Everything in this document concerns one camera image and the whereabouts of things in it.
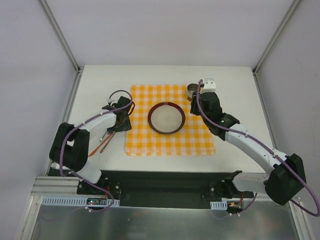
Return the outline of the copper spoon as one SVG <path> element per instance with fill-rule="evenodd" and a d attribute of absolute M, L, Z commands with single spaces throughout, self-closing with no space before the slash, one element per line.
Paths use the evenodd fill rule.
<path fill-rule="evenodd" d="M 108 146 L 108 144 L 110 143 L 110 141 L 112 140 L 112 138 L 114 137 L 115 134 L 116 134 L 116 133 L 113 132 L 112 134 L 110 134 L 110 135 L 106 138 L 106 140 L 104 141 L 105 144 L 103 145 L 103 147 L 102 147 L 101 150 L 99 151 L 100 154 L 103 153 L 103 151 L 104 151 L 105 148 Z"/>

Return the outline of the metal cup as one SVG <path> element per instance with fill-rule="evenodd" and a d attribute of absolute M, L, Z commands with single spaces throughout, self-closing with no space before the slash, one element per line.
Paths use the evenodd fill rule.
<path fill-rule="evenodd" d="M 197 92 L 197 88 L 198 88 L 198 85 L 196 83 L 190 83 L 187 86 L 186 95 L 187 95 L 188 101 L 192 101 L 193 94 L 195 94 Z"/>

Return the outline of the yellow white checkered cloth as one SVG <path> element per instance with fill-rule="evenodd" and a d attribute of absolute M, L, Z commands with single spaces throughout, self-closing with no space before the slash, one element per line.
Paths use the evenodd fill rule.
<path fill-rule="evenodd" d="M 128 156 L 206 156 L 216 153 L 214 136 L 200 116 L 190 113 L 187 85 L 132 85 L 135 103 L 130 115 L 132 129 L 125 134 L 124 151 Z M 162 102 L 177 104 L 185 113 L 185 123 L 177 133 L 166 135 L 154 131 L 148 123 L 151 108 Z"/>

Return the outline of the red rimmed cream plate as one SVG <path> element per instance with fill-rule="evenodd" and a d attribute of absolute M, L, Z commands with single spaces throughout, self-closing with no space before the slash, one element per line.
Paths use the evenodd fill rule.
<path fill-rule="evenodd" d="M 147 122 L 155 132 L 162 135 L 171 135 L 183 128 L 186 115 L 176 103 L 159 102 L 149 110 Z"/>

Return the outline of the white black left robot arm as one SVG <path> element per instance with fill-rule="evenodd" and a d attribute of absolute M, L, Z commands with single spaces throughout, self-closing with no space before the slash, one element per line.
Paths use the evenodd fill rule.
<path fill-rule="evenodd" d="M 130 98 L 120 96 L 117 102 L 109 100 L 99 113 L 82 123 L 61 123 L 49 151 L 49 159 L 87 180 L 88 188 L 94 194 L 102 194 L 107 186 L 107 177 L 91 160 L 98 156 L 98 149 L 113 134 L 132 129 L 130 114 L 134 108 L 135 103 Z"/>

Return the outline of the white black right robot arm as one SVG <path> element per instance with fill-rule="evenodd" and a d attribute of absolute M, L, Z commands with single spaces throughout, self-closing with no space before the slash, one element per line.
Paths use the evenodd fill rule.
<path fill-rule="evenodd" d="M 190 112 L 201 116 L 213 135 L 240 149 L 264 170 L 264 173 L 234 172 L 225 184 L 228 196 L 234 198 L 245 191 L 264 193 L 275 203 L 285 205 L 306 187 L 302 158 L 269 147 L 251 135 L 238 119 L 223 112 L 215 92 L 193 93 Z"/>

